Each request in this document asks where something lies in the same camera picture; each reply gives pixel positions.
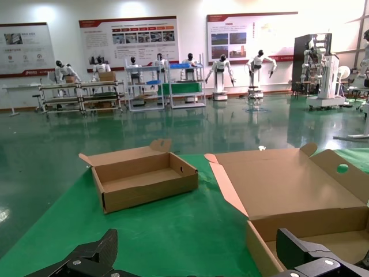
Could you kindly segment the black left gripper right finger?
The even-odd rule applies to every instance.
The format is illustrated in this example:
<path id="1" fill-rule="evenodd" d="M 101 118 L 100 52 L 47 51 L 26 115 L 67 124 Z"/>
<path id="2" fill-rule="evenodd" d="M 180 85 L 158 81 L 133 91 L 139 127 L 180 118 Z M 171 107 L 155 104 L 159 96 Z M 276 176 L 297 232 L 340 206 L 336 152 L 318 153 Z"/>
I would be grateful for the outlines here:
<path id="1" fill-rule="evenodd" d="M 340 259 L 322 244 L 298 239 L 288 229 L 277 230 L 276 251 L 286 268 L 283 276 L 368 276 L 368 255 L 355 264 Z"/>

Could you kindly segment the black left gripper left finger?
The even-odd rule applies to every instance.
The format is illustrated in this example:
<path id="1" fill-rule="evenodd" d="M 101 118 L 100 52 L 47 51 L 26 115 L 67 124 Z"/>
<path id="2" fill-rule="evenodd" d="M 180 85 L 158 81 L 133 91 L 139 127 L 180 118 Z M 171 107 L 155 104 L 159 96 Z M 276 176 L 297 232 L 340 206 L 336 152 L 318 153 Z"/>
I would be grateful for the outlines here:
<path id="1" fill-rule="evenodd" d="M 63 260 L 29 276 L 118 276 L 113 268 L 117 254 L 118 232 L 108 229 L 98 241 L 78 245 Z"/>

